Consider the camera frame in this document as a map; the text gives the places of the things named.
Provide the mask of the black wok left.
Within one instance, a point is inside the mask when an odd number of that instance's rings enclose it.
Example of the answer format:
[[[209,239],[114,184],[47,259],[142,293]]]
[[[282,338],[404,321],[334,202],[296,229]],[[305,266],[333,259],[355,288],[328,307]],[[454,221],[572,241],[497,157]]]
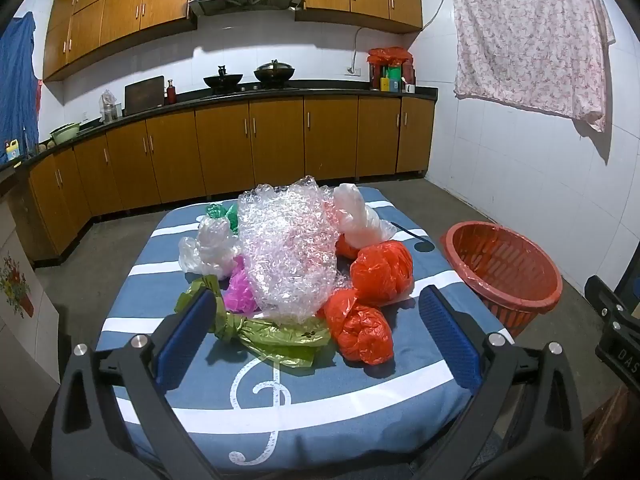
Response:
[[[242,74],[229,74],[226,66],[219,65],[218,73],[205,77],[204,82],[214,93],[230,93],[236,89],[242,78]]]

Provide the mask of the red bottle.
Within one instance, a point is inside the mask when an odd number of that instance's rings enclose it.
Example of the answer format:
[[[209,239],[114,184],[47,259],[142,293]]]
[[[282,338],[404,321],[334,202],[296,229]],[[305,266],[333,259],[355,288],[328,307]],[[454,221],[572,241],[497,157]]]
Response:
[[[166,89],[166,103],[167,104],[175,104],[177,102],[177,93],[174,83],[171,79],[168,80],[168,85]]]

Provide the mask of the blue striped tablecloth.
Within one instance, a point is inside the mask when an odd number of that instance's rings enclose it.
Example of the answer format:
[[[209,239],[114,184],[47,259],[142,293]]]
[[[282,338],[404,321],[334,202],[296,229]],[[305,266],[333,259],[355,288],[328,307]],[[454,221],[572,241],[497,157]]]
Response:
[[[398,227],[413,262],[408,296],[375,313],[393,337],[378,365],[349,361],[323,320],[273,326],[283,348],[255,338],[259,324],[228,314],[192,361],[178,368],[166,399],[210,463],[224,474],[312,469],[416,452],[452,422],[470,393],[452,377],[420,318],[418,299],[437,289],[486,333],[503,324],[480,301],[431,237],[376,188],[364,202]]]

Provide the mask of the red plastic bag front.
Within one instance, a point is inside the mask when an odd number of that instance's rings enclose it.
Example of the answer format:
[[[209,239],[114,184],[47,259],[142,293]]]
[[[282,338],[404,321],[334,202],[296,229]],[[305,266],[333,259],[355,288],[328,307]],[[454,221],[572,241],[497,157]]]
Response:
[[[377,308],[363,304],[353,289],[337,289],[322,306],[322,313],[345,360],[380,365],[394,356],[386,317]]]

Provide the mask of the clear plastic bag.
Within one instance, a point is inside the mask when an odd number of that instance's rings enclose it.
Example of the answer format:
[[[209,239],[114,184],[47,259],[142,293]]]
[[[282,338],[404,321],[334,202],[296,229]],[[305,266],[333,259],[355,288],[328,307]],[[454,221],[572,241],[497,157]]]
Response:
[[[227,217],[204,217],[196,237],[183,237],[178,243],[180,269],[184,273],[230,278],[241,253],[239,237]]]

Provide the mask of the white plastic bag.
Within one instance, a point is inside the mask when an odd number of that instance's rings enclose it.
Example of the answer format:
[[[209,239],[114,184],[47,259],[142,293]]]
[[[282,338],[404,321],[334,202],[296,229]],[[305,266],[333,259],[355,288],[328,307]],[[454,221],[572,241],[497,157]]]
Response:
[[[333,203],[338,228],[346,242],[355,249],[377,245],[391,240],[396,226],[382,220],[364,201],[359,188],[352,183],[341,183],[334,188]]]

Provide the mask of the magenta plastic bag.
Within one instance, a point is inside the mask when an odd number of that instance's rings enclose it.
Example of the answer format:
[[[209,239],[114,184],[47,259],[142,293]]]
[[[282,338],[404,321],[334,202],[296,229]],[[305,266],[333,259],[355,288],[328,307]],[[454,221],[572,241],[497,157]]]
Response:
[[[242,256],[237,256],[234,261],[235,267],[231,272],[228,287],[224,292],[224,307],[232,313],[252,315],[258,310],[258,307],[250,288],[244,259]]]

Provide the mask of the black lidded wok right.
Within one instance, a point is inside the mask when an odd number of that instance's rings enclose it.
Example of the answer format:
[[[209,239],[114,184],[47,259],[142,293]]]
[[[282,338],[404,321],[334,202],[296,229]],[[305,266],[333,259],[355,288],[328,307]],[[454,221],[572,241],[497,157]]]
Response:
[[[265,86],[282,86],[286,84],[294,75],[295,68],[288,63],[271,60],[262,64],[254,70],[257,80]]]

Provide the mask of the red plastic basket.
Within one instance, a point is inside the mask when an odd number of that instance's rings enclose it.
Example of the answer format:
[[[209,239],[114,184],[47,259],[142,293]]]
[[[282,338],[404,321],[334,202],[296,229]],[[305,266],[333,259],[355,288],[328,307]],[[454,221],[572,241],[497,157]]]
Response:
[[[513,337],[561,299],[559,269],[518,232],[492,222],[465,221],[450,226],[440,244],[450,266]]]

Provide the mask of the pink floral hanging cloth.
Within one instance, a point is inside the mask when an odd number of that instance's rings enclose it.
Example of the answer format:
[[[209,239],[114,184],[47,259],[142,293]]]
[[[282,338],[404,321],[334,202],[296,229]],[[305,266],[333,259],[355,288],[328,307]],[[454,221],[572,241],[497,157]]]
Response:
[[[454,0],[460,99],[481,99],[583,122],[608,122],[602,0]]]

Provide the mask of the blue hanging cloth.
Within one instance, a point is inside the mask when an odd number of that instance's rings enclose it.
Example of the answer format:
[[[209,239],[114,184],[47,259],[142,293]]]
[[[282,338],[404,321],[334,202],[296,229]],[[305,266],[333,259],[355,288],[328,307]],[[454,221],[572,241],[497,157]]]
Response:
[[[12,18],[1,36],[1,163],[9,161],[6,147],[18,143],[21,155],[35,151],[39,142],[40,82],[34,72],[32,12]]]

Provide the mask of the flower picture box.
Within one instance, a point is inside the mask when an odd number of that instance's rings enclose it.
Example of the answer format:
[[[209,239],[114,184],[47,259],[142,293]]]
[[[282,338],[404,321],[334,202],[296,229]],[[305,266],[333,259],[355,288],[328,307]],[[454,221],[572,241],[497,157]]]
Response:
[[[29,263],[7,202],[1,203],[1,325],[56,382],[60,316]]]

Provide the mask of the dark cutting board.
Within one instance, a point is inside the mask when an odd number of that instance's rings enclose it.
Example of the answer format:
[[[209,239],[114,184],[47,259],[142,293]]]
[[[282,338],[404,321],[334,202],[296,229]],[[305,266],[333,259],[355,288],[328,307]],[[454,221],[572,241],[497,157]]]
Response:
[[[164,104],[165,78],[156,76],[127,84],[124,89],[124,114],[126,116],[152,110]]]

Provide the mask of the large bubble wrap sheet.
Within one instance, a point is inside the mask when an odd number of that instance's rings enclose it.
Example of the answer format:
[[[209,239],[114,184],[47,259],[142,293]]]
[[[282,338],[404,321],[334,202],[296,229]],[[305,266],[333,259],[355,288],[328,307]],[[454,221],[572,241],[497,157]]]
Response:
[[[238,226],[258,309],[286,322],[314,316],[337,282],[340,232],[332,191],[311,176],[258,185],[238,198]]]

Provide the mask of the red plastic bag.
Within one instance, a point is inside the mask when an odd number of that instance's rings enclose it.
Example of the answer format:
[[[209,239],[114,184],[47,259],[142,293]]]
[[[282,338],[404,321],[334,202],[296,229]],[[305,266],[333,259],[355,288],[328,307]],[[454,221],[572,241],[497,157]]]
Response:
[[[413,261],[404,244],[388,240],[362,248],[349,274],[359,300],[370,306],[385,306],[412,289]]]
[[[337,257],[355,260],[358,257],[358,252],[359,250],[352,247],[352,245],[346,240],[345,234],[341,234],[335,244],[335,253]]]
[[[353,289],[337,289],[322,306],[322,313],[345,360],[380,365],[394,356],[386,317],[377,308],[363,304]]]

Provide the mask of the upper cabinets left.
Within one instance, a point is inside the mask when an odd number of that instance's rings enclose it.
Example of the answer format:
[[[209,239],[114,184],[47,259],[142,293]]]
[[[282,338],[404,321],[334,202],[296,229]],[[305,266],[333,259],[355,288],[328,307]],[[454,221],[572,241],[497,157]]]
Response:
[[[42,79],[60,81],[110,55],[196,27],[190,0],[53,0]]]

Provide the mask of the red bag covered appliance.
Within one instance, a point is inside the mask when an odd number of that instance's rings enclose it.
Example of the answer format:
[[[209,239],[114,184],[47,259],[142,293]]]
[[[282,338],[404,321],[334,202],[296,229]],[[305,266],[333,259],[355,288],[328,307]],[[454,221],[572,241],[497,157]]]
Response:
[[[416,84],[413,56],[402,47],[374,48],[368,52],[369,82],[372,90],[413,92]]]

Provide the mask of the green basin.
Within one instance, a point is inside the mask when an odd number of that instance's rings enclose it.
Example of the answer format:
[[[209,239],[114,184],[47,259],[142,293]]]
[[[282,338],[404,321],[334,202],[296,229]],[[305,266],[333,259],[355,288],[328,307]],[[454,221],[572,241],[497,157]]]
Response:
[[[50,137],[55,145],[60,145],[75,139],[76,136],[78,136],[79,129],[79,122],[70,122],[69,124],[62,125],[61,127],[54,129],[51,132]]]

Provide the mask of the yellow bottle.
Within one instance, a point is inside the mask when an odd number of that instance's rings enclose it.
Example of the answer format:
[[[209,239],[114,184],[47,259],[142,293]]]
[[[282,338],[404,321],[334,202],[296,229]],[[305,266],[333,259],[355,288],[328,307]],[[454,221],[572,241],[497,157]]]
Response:
[[[17,139],[6,141],[6,160],[12,162],[21,156],[20,142]]]

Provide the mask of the olive green plastic bag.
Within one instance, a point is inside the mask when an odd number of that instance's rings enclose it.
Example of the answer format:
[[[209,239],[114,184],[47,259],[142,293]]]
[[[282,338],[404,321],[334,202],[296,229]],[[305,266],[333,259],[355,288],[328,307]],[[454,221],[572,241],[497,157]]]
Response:
[[[245,348],[264,360],[287,367],[311,368],[314,358],[331,339],[322,318],[308,318],[303,323],[282,323],[265,318],[248,318],[224,307],[224,296],[215,275],[204,275],[191,282],[177,299],[175,312],[183,311],[202,292],[209,292],[215,303],[214,314],[204,314],[201,326],[218,339],[238,340]]]

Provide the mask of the lower kitchen cabinets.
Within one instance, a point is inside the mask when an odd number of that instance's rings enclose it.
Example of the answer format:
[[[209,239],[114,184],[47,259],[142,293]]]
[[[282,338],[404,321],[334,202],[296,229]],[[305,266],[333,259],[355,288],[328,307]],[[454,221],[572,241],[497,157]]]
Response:
[[[420,96],[287,96],[187,108],[41,155],[9,204],[31,262],[57,262],[93,220],[258,184],[424,174],[435,103]]]

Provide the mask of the clear jar on counter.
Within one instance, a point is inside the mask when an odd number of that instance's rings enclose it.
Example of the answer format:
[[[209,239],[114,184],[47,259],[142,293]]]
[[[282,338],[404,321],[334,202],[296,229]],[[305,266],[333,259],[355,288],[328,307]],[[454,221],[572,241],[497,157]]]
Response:
[[[104,124],[110,124],[122,118],[122,104],[116,100],[110,90],[106,89],[100,95],[99,106]]]

